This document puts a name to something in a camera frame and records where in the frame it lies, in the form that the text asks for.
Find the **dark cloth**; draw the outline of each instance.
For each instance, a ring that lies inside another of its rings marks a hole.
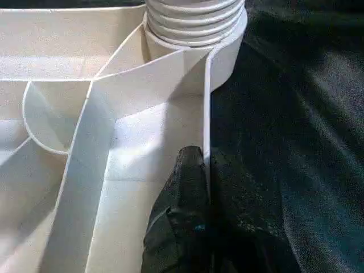
[[[208,214],[201,149],[185,147],[151,211],[142,273],[208,272]]]
[[[362,5],[260,0],[249,10],[235,71],[211,104],[221,234],[264,253],[235,263],[364,272]]]

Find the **plastic divider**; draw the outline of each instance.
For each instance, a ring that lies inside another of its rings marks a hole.
[[[156,44],[151,54],[148,45],[146,32],[141,23],[115,51],[97,77],[128,71],[174,51]]]
[[[49,152],[67,155],[89,81],[30,82],[23,118],[33,140]]]
[[[73,139],[40,273],[85,271],[114,121],[103,94],[91,92]]]

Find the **white plastic surface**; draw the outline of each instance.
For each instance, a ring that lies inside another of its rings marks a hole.
[[[241,16],[245,11],[244,0],[168,2],[166,5],[159,0],[147,0],[148,25],[162,40],[179,46],[203,47],[218,43],[231,35],[241,18],[244,19]]]
[[[139,272],[179,149],[200,146],[208,168],[210,91],[246,20],[189,48],[155,36],[144,8],[0,12],[1,273]]]

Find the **ribbed plastic pipe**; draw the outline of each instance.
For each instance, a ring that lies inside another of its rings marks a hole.
[[[239,25],[244,0],[146,0],[148,26],[165,42],[203,47],[220,42]]]

